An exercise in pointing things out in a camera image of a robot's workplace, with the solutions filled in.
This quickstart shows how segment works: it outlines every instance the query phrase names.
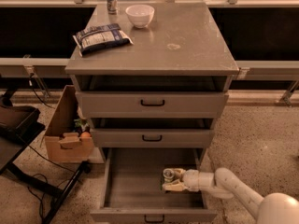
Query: white bowl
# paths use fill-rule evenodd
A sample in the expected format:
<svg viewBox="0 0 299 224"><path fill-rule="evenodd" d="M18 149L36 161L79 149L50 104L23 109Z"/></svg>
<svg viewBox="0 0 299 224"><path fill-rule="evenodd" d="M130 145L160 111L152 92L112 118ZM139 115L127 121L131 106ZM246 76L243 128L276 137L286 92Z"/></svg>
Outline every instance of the white bowl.
<svg viewBox="0 0 299 224"><path fill-rule="evenodd" d="M134 27L144 28L150 24L155 9L149 5L133 5L126 8L125 12Z"/></svg>

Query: black handle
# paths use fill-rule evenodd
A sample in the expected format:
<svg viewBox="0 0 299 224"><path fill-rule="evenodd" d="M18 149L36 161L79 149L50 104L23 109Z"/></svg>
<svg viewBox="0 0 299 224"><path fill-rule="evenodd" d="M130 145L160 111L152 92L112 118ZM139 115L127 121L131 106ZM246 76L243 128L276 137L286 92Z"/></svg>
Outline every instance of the black handle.
<svg viewBox="0 0 299 224"><path fill-rule="evenodd" d="M142 135L142 140L145 142L160 142L162 140L162 136L159 135L158 139L147 139L146 135Z"/></svg>
<svg viewBox="0 0 299 224"><path fill-rule="evenodd" d="M162 100L160 104L146 104L146 103L144 102L144 100L141 100L141 101L140 101L140 104L141 104L142 106L164 106L164 105L165 105L165 100Z"/></svg>
<svg viewBox="0 0 299 224"><path fill-rule="evenodd" d="M144 215L144 221L146 223L164 223L164 215L162 215L162 220L147 220L147 215Z"/></svg>

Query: drawer cabinet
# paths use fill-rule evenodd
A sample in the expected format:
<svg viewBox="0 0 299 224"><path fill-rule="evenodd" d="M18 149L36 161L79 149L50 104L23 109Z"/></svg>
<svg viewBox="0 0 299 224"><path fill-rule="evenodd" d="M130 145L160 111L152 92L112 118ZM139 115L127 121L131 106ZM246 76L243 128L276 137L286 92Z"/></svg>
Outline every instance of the drawer cabinet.
<svg viewBox="0 0 299 224"><path fill-rule="evenodd" d="M200 169L238 68L204 3L150 3L146 29L127 20L130 5L110 15L99 4L88 26L116 22L134 45L85 57L76 49L65 68L106 161L91 214L96 222L210 222L216 213L202 193L164 193L161 174Z"/></svg>

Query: white robotic arm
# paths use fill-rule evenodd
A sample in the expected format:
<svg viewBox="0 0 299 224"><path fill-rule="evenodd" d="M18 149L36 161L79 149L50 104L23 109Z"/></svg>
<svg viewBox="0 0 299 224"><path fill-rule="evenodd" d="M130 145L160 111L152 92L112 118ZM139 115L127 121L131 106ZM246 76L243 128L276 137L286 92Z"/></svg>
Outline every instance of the white robotic arm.
<svg viewBox="0 0 299 224"><path fill-rule="evenodd" d="M299 202L291 196L273 193L263 198L238 179L230 170L213 173L198 170L164 169L163 190L206 191L221 199L236 197L257 224L299 224Z"/></svg>

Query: brown box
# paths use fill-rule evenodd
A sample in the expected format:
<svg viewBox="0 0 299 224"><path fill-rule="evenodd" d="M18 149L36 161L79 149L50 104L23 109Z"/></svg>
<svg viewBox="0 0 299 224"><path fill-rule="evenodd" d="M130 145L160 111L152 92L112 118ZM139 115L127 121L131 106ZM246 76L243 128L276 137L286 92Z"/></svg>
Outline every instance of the brown box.
<svg viewBox="0 0 299 224"><path fill-rule="evenodd" d="M48 159L57 162L103 163L99 149L94 146L92 138L78 138L72 133L77 109L74 86L65 86L45 132Z"/></svg>

